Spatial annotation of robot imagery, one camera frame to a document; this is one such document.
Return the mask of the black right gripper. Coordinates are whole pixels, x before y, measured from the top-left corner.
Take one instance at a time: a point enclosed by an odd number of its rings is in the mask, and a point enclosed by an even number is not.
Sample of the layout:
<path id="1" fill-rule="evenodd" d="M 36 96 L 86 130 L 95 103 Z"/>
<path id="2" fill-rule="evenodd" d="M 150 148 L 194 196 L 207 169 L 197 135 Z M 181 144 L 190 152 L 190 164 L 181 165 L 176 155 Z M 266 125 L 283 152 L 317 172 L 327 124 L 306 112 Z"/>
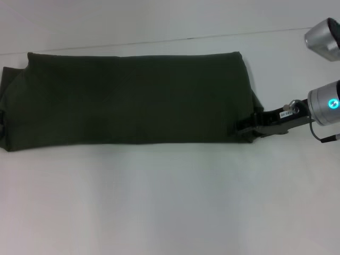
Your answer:
<path id="1" fill-rule="evenodd" d="M 244 140 L 255 140 L 271 135 L 287 134 L 292 128 L 310 123 L 307 100 L 295 100 L 297 113 L 289 113 L 283 108 L 269 112 L 252 113 L 236 123 L 237 136 Z"/>

